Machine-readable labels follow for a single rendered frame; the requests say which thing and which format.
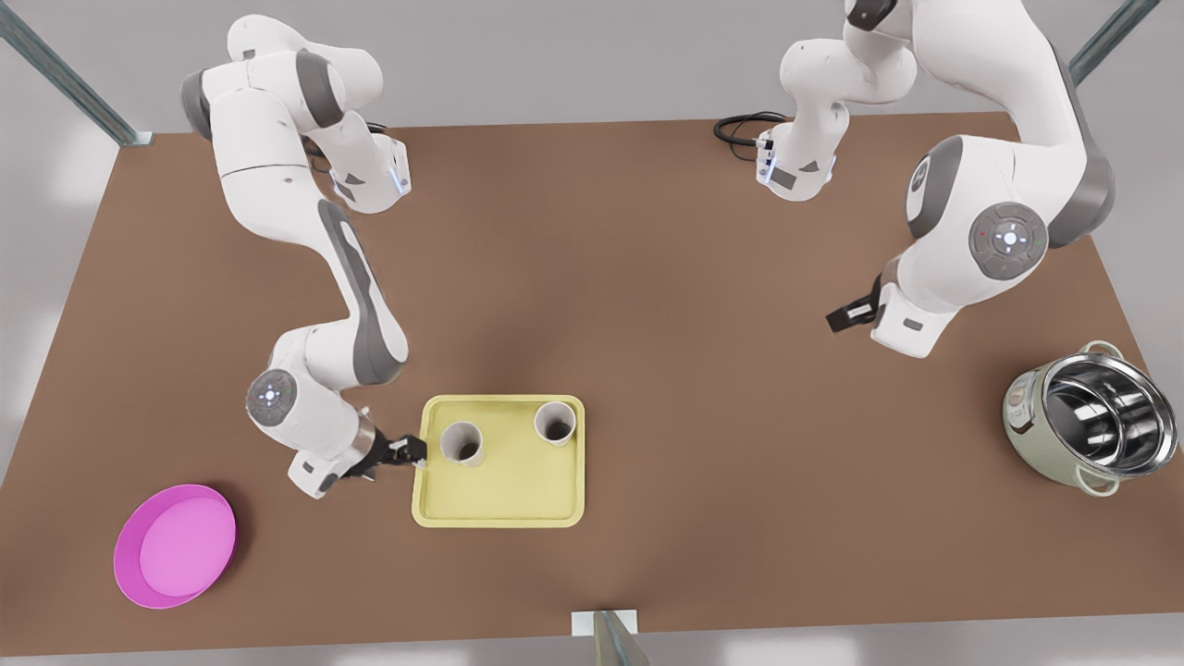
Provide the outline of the silver frame post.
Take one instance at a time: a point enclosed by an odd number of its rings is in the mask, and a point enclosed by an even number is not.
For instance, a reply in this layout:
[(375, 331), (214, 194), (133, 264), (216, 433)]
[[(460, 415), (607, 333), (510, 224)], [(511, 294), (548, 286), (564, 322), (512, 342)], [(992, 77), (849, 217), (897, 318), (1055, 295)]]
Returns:
[(153, 143), (152, 132), (131, 127), (5, 0), (0, 0), (0, 38), (120, 147)]
[(1068, 63), (1074, 87), (1079, 87), (1117, 47), (1133, 33), (1162, 0), (1122, 0), (1107, 21), (1077, 50)]
[(593, 639), (596, 666), (652, 666), (637, 634), (637, 610), (571, 611), (571, 636)]

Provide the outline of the pale green steel-lined pot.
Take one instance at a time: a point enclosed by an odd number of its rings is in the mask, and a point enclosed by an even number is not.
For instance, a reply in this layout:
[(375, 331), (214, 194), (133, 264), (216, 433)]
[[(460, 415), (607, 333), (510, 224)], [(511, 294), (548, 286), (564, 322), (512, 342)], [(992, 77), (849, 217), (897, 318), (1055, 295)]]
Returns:
[(1121, 481), (1166, 467), (1179, 448), (1166, 396), (1103, 340), (1019, 374), (1000, 414), (1024, 463), (1087, 497), (1113, 497)]

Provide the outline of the pink round bowl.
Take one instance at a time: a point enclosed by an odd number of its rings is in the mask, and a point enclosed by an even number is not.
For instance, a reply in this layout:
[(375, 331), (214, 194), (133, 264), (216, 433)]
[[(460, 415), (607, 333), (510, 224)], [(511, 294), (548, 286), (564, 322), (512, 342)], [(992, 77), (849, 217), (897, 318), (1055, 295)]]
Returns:
[(237, 542), (234, 511), (218, 489), (197, 484), (160, 489), (124, 523), (112, 552), (114, 578), (131, 603), (169, 610), (215, 584)]

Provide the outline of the yellow rectangular tray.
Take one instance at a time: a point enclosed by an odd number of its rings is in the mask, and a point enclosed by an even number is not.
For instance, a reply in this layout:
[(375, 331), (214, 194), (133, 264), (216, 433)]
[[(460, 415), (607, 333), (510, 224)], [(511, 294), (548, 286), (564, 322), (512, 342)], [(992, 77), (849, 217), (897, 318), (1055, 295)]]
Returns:
[[(562, 447), (534, 427), (538, 408), (565, 401), (575, 430)], [(586, 410), (572, 395), (439, 395), (423, 409), (420, 436), (427, 443), (424, 469), (416, 472), (412, 515), (430, 529), (565, 529), (585, 508)], [(440, 455), (445, 427), (472, 422), (485, 436), (485, 460), (476, 467)]]

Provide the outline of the white IKEA cup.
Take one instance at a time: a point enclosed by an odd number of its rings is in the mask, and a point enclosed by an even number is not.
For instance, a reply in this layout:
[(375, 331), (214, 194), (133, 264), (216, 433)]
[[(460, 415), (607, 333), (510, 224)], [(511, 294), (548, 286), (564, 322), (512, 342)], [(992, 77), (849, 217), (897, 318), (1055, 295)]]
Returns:
[(574, 408), (565, 401), (547, 401), (538, 408), (534, 427), (538, 435), (555, 447), (566, 446), (574, 435), (578, 417)]
[(439, 438), (440, 455), (465, 467), (476, 467), (485, 460), (485, 436), (472, 422), (458, 421), (445, 427)]

